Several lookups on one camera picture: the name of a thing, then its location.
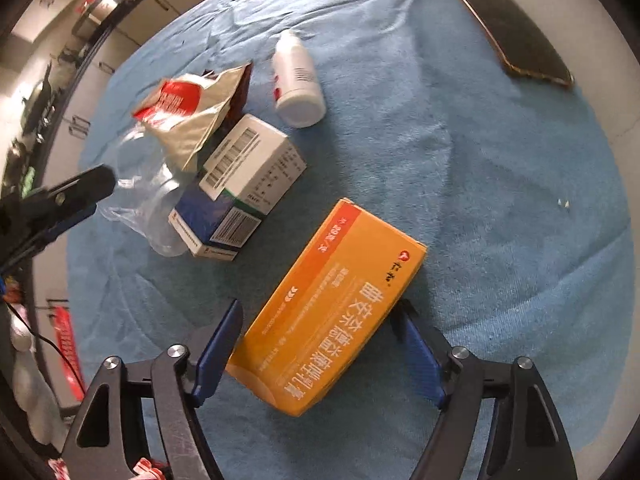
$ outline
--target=white medicine box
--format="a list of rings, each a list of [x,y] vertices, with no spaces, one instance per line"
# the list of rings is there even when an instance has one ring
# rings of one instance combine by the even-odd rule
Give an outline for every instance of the white medicine box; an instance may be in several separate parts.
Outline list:
[[[233,260],[306,168],[289,137],[245,115],[169,215],[194,256]]]

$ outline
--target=blue gripper pad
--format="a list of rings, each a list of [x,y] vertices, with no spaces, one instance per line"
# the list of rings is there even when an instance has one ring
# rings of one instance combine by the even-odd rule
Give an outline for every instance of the blue gripper pad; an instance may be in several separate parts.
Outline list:
[[[215,392],[242,329],[242,304],[234,300],[209,340],[196,367],[196,380],[191,396],[201,406]]]
[[[446,398],[442,387],[442,369],[413,321],[406,315],[402,318],[407,361],[418,393],[441,408]]]

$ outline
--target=orange medicine box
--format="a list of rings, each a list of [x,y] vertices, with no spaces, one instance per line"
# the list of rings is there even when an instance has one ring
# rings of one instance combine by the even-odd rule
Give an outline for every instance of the orange medicine box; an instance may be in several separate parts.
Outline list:
[[[226,365],[299,416],[322,399],[396,304],[426,247],[341,199]]]

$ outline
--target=metal screw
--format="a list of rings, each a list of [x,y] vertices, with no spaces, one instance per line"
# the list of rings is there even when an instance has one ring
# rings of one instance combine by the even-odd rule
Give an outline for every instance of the metal screw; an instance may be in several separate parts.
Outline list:
[[[469,357],[469,350],[467,350],[463,346],[454,346],[451,349],[451,353],[456,359],[466,359],[467,357]]]
[[[528,357],[518,357],[518,366],[523,370],[529,370],[533,366],[533,361]]]
[[[107,368],[107,370],[113,370],[120,364],[120,359],[115,355],[112,355],[111,357],[107,357],[102,364]]]
[[[166,352],[169,355],[169,357],[176,358],[183,355],[186,352],[186,350],[187,349],[182,345],[172,345],[172,346],[169,346],[169,349]]]

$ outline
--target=cabinet handle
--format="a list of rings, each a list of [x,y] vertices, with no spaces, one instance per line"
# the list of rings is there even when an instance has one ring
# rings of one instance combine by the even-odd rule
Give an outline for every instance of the cabinet handle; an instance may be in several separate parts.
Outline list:
[[[71,116],[71,124],[77,126],[78,128],[84,128],[85,130],[89,131],[89,127],[91,126],[91,121],[87,121],[86,119],[83,119],[79,115],[74,115],[74,116]]]
[[[116,72],[116,69],[114,69],[113,66],[108,65],[103,61],[98,63],[98,68],[109,75],[113,75]]]
[[[155,1],[156,1],[156,4],[158,4],[158,5],[159,5],[160,7],[162,7],[164,10],[169,10],[169,7],[168,7],[168,6],[166,6],[166,5],[162,2],[162,0],[155,0]]]
[[[69,135],[76,139],[85,140],[88,134],[89,131],[81,128],[80,126],[74,126],[73,124],[69,125]]]

